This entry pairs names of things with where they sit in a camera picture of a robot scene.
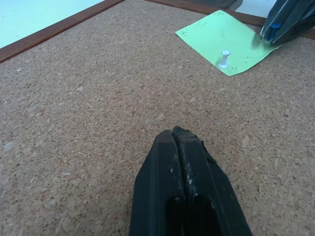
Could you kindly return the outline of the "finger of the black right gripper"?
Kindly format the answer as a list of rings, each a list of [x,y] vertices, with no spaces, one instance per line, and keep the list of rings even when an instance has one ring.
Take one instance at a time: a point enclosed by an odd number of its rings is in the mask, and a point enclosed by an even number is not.
[[[269,11],[260,36],[264,39],[273,39],[296,4],[297,0],[277,0]]]
[[[315,2],[313,0],[297,0],[297,4],[277,31],[272,46],[280,46],[290,42],[302,33],[315,26]]]

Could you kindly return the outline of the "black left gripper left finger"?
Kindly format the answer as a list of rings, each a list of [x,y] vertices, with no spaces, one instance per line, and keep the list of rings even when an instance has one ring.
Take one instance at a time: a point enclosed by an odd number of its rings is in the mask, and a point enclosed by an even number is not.
[[[184,187],[178,148],[170,130],[159,133],[135,179],[131,236],[180,236]]]

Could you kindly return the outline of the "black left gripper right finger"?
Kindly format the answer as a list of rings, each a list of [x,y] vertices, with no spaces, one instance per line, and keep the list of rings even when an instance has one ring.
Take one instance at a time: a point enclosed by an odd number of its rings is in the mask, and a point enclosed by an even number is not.
[[[184,184],[185,235],[252,235],[229,178],[204,142],[179,126],[173,128],[172,136]]]

